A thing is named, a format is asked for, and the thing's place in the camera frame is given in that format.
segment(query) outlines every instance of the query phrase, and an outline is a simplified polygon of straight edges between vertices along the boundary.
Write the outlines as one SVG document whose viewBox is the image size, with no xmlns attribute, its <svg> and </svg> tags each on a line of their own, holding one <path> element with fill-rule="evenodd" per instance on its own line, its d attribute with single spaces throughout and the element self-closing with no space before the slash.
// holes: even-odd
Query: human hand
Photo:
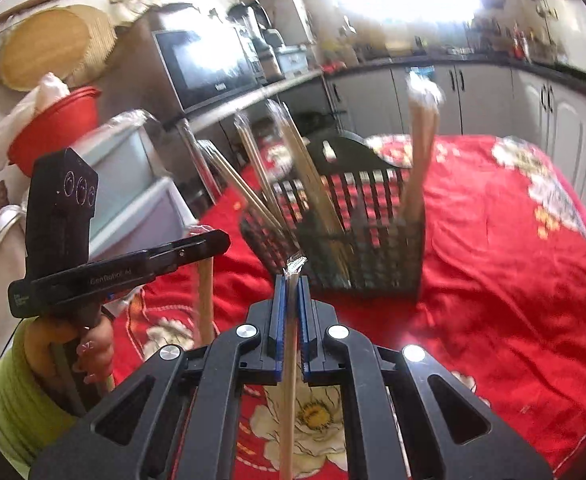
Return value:
<svg viewBox="0 0 586 480">
<path fill-rule="evenodd" d="M 77 338 L 80 338 L 76 349 L 78 360 L 72 369 L 85 372 L 84 382 L 87 384 L 106 380 L 113 371 L 113 328 L 106 316 L 100 316 L 100 322 L 90 330 L 79 329 L 68 320 L 51 316 L 40 316 L 26 328 L 26 361 L 47 392 L 64 393 L 64 383 L 49 346 Z"/>
</svg>

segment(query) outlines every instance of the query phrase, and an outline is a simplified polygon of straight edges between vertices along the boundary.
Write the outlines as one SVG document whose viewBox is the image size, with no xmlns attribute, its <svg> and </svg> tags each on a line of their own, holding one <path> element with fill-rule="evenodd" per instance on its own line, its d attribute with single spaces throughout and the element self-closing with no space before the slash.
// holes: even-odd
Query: red bowl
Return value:
<svg viewBox="0 0 586 480">
<path fill-rule="evenodd" d="M 25 126 L 6 154 L 28 177 L 35 160 L 47 153 L 68 148 L 98 126 L 97 88 L 86 86 L 51 105 Z"/>
</svg>

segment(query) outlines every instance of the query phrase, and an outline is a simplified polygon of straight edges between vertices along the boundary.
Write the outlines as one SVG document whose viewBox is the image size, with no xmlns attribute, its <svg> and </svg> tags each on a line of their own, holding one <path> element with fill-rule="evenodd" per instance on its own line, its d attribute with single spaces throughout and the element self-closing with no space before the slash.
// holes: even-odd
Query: red tablecloth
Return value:
<svg viewBox="0 0 586 480">
<path fill-rule="evenodd" d="M 370 143 L 395 160 L 410 155 L 404 137 Z M 433 158 L 418 304 L 322 299 L 375 344 L 423 346 L 560 474 L 586 439 L 586 211 L 548 159 L 528 148 L 494 137 L 438 137 Z M 221 330 L 273 292 L 239 233 L 240 213 L 238 196 L 227 190 L 201 220 L 231 237 L 214 264 Z M 116 381 L 159 346 L 189 348 L 197 340 L 189 272 L 148 284 L 116 320 Z M 339 391 L 301 384 L 297 400 L 298 477 L 345 479 Z M 274 388 L 245 390 L 235 478 L 276 477 L 278 401 Z"/>
</svg>

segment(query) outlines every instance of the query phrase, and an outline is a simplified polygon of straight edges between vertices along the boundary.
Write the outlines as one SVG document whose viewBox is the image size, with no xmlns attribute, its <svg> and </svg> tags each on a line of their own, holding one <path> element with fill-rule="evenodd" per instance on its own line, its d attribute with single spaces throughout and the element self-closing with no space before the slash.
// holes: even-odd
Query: black plastic basket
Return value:
<svg viewBox="0 0 586 480">
<path fill-rule="evenodd" d="M 324 155 L 326 143 L 335 158 Z M 273 183 L 291 234 L 266 229 L 250 210 L 241 233 L 275 278 L 298 250 L 308 258 L 303 272 L 314 290 L 351 290 L 366 295 L 393 294 L 416 300 L 422 277 L 424 217 L 407 223 L 396 209 L 408 168 L 382 160 L 352 134 L 313 141 L 308 151 L 340 218 L 344 234 L 315 228 L 301 182 L 294 174 Z M 349 254 L 348 280 L 337 271 L 329 244 L 343 243 Z"/>
</svg>

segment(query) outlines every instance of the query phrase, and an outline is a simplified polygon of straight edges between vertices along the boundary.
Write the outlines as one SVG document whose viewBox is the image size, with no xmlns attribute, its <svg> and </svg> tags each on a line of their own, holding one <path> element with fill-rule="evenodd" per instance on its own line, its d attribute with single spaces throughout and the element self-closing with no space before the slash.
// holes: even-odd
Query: triangular cutout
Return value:
<svg viewBox="0 0 586 480">
<path fill-rule="evenodd" d="M 489 431 L 489 422 L 442 377 L 431 375 L 428 381 L 453 442 L 465 444 Z"/>
<path fill-rule="evenodd" d="M 96 424 L 96 433 L 126 446 L 133 437 L 140 415 L 153 390 L 153 377 L 146 377 L 135 389 Z"/>
</svg>

